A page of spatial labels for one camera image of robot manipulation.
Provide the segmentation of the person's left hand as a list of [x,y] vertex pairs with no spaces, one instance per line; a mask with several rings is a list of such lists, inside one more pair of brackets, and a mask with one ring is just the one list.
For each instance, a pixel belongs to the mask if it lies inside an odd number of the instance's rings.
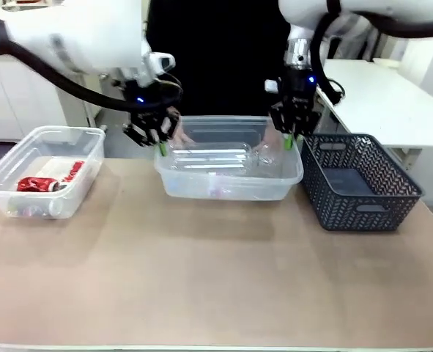
[[259,147],[262,149],[282,150],[284,148],[284,137],[273,125],[267,125]]

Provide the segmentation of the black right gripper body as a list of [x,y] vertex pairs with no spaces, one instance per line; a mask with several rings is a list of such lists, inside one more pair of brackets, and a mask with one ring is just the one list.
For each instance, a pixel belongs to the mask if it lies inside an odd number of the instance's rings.
[[317,77],[310,68],[285,67],[278,88],[285,106],[303,104],[312,107],[317,89]]

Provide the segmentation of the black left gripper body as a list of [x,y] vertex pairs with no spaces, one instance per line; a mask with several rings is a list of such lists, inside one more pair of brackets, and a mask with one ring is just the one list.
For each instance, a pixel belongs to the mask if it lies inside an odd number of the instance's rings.
[[182,87],[166,79],[154,80],[147,87],[140,87],[136,80],[128,80],[122,85],[122,95],[127,106],[123,109],[125,112],[168,117],[170,108],[182,98]]

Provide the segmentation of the person's right hand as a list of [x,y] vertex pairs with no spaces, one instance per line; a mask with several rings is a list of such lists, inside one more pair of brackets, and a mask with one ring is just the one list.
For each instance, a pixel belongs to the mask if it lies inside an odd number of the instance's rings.
[[179,123],[174,131],[171,144],[175,147],[186,147],[189,145],[194,145],[195,142],[185,133],[182,124]]

